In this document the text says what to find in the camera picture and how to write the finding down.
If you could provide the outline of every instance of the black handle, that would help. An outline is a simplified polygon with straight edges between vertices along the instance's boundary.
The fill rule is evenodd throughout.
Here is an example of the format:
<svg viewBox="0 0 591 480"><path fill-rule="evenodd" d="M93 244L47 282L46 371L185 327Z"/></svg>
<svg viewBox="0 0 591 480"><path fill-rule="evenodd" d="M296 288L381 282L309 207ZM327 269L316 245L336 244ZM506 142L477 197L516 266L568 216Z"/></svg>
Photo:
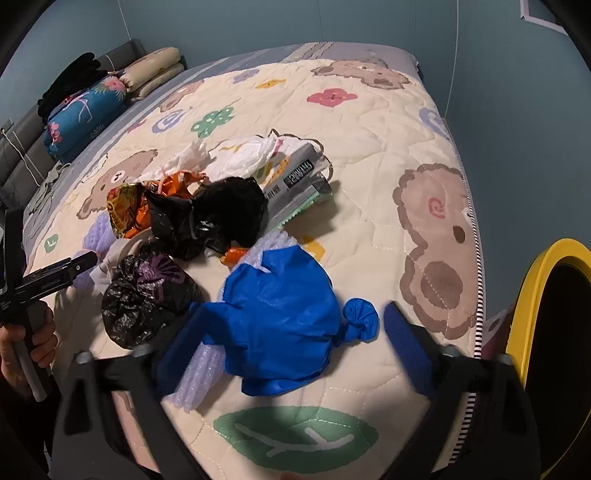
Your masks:
<svg viewBox="0 0 591 480"><path fill-rule="evenodd" d="M51 379L51 369L49 367L40 368L31 359L31 351L35 348L33 334L45 325L46 308L44 302L36 301L20 314L21 318L18 319L17 323L23 325L27 333L24 340L13 345L22 371L33 392L33 397L37 401L45 400L54 384Z"/></svg>

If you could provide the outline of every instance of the bear print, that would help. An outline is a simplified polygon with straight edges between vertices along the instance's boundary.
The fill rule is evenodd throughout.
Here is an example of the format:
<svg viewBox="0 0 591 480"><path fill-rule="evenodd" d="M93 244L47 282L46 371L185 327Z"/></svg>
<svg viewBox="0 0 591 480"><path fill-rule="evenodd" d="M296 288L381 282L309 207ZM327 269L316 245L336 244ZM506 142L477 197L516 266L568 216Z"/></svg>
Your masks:
<svg viewBox="0 0 591 480"><path fill-rule="evenodd" d="M162 100L162 103L160 104L160 113L164 113L177 106L177 104L183 99L185 95L196 92L202 83L203 80L198 80L176 89L171 95Z"/></svg>
<svg viewBox="0 0 591 480"><path fill-rule="evenodd" d="M80 220L84 220L89 217L91 212L106 209L107 193L109 193L109 190L123 183L134 181L152 163L152 160L157 155L158 150L156 149L142 150L107 170L96 181L90 191L90 195L84 200L82 208L80 208L76 216Z"/></svg>
<svg viewBox="0 0 591 480"><path fill-rule="evenodd" d="M382 90L398 90L410 83L401 73L390 70L382 59L338 60L326 67L315 68L312 72L319 76L336 75L360 79L361 83Z"/></svg>
<svg viewBox="0 0 591 480"><path fill-rule="evenodd" d="M476 323L476 245L461 172L440 163L406 170L392 194L416 247L400 280L419 321L448 340Z"/></svg>

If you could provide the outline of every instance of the blue wall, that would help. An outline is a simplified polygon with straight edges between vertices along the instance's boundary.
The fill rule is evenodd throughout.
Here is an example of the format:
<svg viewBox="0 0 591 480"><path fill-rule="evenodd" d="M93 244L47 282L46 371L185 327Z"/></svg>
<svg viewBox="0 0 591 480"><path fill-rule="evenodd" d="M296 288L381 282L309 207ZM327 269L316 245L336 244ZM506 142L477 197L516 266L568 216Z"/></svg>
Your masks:
<svg viewBox="0 0 591 480"><path fill-rule="evenodd" d="M552 12L548 10L548 7L542 3L542 0L528 0L528 4L530 6L530 15L532 17L556 23L556 18Z"/></svg>
<svg viewBox="0 0 591 480"><path fill-rule="evenodd" d="M190 67L321 40L404 48L417 56L439 108L447 102L455 0L122 0L121 6L132 37L147 50L178 47Z"/></svg>
<svg viewBox="0 0 591 480"><path fill-rule="evenodd" d="M591 72L568 37L520 20L518 0L460 0L459 11L447 121L475 200L494 314L556 239L591 247Z"/></svg>
<svg viewBox="0 0 591 480"><path fill-rule="evenodd" d="M117 0L56 0L0 76L0 125L18 121L80 54L100 56L128 40Z"/></svg>

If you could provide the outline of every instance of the mattress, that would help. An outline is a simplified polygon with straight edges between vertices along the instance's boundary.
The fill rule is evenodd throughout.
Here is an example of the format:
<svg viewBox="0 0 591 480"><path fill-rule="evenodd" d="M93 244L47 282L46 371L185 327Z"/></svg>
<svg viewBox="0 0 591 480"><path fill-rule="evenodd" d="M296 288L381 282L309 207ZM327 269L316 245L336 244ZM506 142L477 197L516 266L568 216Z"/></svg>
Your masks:
<svg viewBox="0 0 591 480"><path fill-rule="evenodd" d="M60 177L27 220L29 268L74 255L105 208L107 187L165 163L196 135L210 150L239 149L233 139L252 135L298 137L332 162L333 197L285 229L323 266L337 297L366 298L380 315L396 300L439 342L478 357L476 218L452 137L416 66L396 48L328 42L186 71L128 110ZM213 299L228 276L215 257L182 266ZM97 290L73 288L48 298L60 335L58 381L80 350L128 353L106 335L100 300ZM473 401L463 399L437 468L456 457ZM118 393L115 402L138 461L156 469L130 399ZM377 479L428 400L413 390L382 325L376 340L336 349L319 379L290 393L248 397L241 379L226 375L197 410L163 404L213 479Z"/></svg>

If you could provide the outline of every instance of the hand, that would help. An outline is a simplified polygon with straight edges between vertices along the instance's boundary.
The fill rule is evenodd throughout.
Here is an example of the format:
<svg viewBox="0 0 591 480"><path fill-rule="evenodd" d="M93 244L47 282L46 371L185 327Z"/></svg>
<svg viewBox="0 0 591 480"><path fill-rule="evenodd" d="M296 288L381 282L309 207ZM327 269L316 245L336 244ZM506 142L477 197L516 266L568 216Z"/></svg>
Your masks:
<svg viewBox="0 0 591 480"><path fill-rule="evenodd" d="M57 337L55 336L56 323L53 321L53 312L46 305L46 324L33 334L31 360L41 368L47 368L56 356ZM22 371L18 358L12 348L13 342L25 338L25 328L21 325L7 323L0 328L0 362L2 375L19 395L24 398L31 396L31 388L28 385L25 374Z"/></svg>

